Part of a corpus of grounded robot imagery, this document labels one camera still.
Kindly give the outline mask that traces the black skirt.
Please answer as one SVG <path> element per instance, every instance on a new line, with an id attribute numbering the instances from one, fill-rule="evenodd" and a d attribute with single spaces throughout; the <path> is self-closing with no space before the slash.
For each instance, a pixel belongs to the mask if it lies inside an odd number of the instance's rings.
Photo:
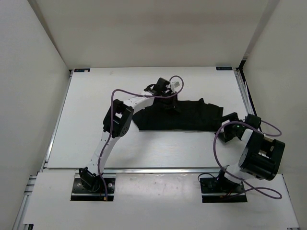
<path id="1" fill-rule="evenodd" d="M 154 100 L 148 106 L 133 115 L 133 122 L 140 131 L 184 130 L 214 132 L 221 126 L 223 107 L 197 101 L 178 101 L 165 104 Z"/>

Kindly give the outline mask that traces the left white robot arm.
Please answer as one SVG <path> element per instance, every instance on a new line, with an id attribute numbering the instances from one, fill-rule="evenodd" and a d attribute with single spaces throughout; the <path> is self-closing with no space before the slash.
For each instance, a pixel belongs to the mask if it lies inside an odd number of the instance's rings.
<path id="1" fill-rule="evenodd" d="M 82 185 L 89 192 L 97 192 L 101 187 L 107 193 L 107 184 L 102 177 L 106 161 L 118 140 L 127 134 L 132 117 L 138 111 L 153 105 L 155 99 L 168 100 L 178 93 L 169 91 L 162 95 L 152 92 L 140 94 L 116 89 L 111 94 L 111 105 L 103 120 L 103 132 L 89 163 L 79 169 Z"/>

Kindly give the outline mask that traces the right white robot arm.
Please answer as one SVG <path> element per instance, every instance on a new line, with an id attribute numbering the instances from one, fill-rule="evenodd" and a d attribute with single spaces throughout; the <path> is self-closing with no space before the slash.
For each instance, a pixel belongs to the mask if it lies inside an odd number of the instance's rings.
<path id="1" fill-rule="evenodd" d="M 248 114 L 245 120 L 240 120 L 234 112 L 223 116 L 221 123 L 223 122 L 228 123 L 219 129 L 223 132 L 215 133 L 215 139 L 219 138 L 226 143 L 238 138 L 246 145 L 239 161 L 224 166 L 213 185 L 218 190 L 229 193 L 251 178 L 268 181 L 274 179 L 281 164 L 285 143 L 272 139 L 271 135 L 260 133 L 258 129 L 262 119 L 258 116 Z"/>

